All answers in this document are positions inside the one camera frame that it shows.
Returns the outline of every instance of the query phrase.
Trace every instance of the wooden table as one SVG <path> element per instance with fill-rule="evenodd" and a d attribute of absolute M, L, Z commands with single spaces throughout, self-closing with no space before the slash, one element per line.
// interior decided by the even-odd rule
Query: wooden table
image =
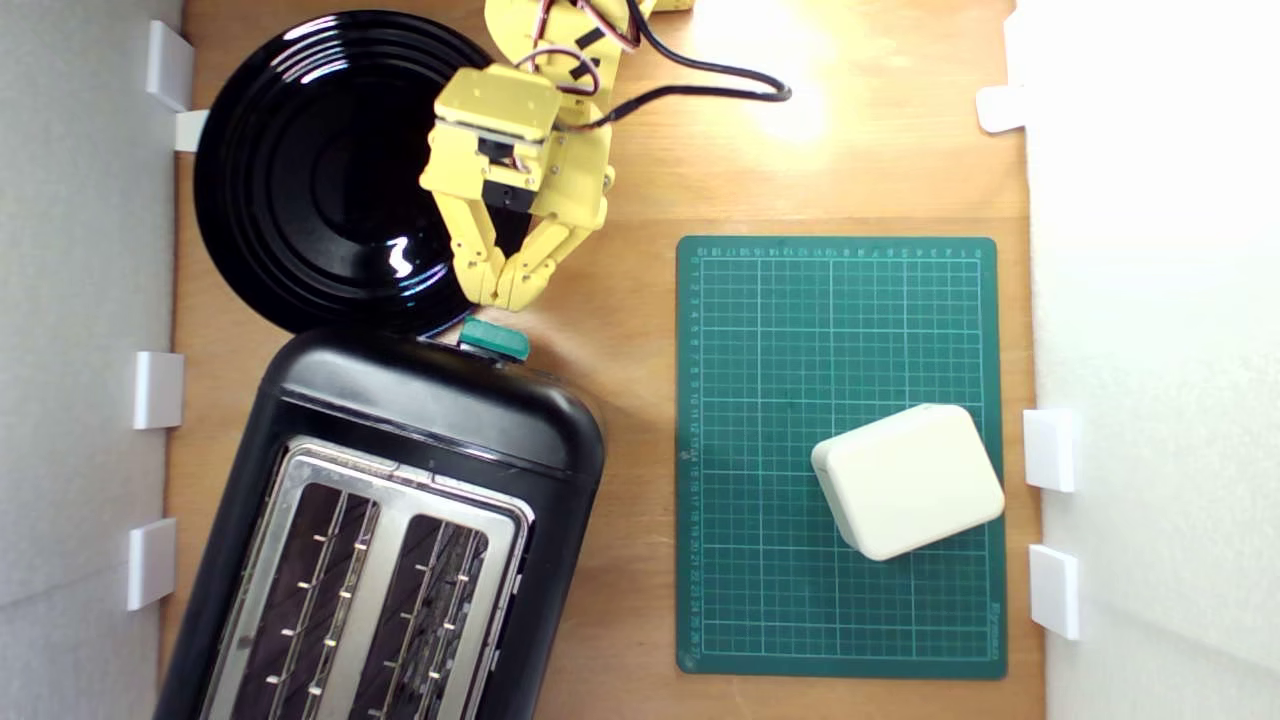
<path fill-rule="evenodd" d="M 390 1 L 493 50 L 483 0 Z M 196 104 L 257 45 L 348 0 L 187 0 Z M 1038 497 L 1023 483 L 1032 405 L 1027 187 L 1019 135 L 987 137 L 973 96 L 1004 79 L 1012 0 L 699 0 L 659 17 L 675 47 L 760 65 L 795 88 L 785 105 L 666 100 L 614 136 L 611 215 L 524 314 L 531 364 L 607 402 L 611 459 L 540 703 L 545 719 L 1043 717 L 1043 646 L 1028 619 L 1027 546 Z M 774 59 L 762 60 L 764 50 Z M 652 50 L 616 97 L 677 78 Z M 261 373 L 287 336 L 248 310 L 205 254 L 178 168 L 175 346 L 187 416 L 173 433 L 166 510 L 179 519 L 178 592 L 164 651 L 189 601 L 209 525 Z M 997 683 L 684 675 L 675 664 L 675 249 L 687 233 L 979 233 L 1000 247 L 1010 673 Z"/>

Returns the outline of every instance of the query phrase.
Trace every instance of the green cutting mat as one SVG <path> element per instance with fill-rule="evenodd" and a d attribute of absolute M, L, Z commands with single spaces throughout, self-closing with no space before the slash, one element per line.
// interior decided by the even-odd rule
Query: green cutting mat
<path fill-rule="evenodd" d="M 678 293 L 680 667 L 1004 676 L 1004 519 L 874 562 L 809 464 L 823 438 L 950 402 L 1004 475 L 995 243 L 686 237 Z"/>

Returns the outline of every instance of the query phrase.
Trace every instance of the toaster grill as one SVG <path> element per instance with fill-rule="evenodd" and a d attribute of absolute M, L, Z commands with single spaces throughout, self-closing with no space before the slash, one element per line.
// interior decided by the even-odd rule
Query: toaster grill
<path fill-rule="evenodd" d="M 531 525 L 518 498 L 289 443 L 204 717 L 472 717 Z"/>

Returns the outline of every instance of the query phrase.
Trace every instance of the black toaster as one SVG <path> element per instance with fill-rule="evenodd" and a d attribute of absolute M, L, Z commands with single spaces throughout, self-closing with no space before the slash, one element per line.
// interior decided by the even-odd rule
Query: black toaster
<path fill-rule="evenodd" d="M 534 714 L 598 415 L 483 348 L 317 329 L 270 364 L 156 720 Z"/>

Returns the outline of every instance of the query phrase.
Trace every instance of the yellow robotic arm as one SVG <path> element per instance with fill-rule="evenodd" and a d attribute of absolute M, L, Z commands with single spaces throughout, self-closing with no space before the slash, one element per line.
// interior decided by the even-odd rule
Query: yellow robotic arm
<path fill-rule="evenodd" d="M 657 10 L 684 10 L 694 0 L 488 0 L 485 22 L 511 65 L 465 68 L 435 100 L 431 152 L 420 184 L 431 192 L 448 227 L 453 268 L 467 299 L 524 310 L 556 268 L 600 229 L 613 183 L 609 122 L 622 55 L 640 32 L 668 58 L 772 85 L 762 95 L 737 90 L 667 86 L 668 94 L 786 100 L 790 90 L 754 70 L 676 55 L 645 24 Z M 489 208 L 530 213 L 534 227 L 518 252 L 495 245 Z"/>

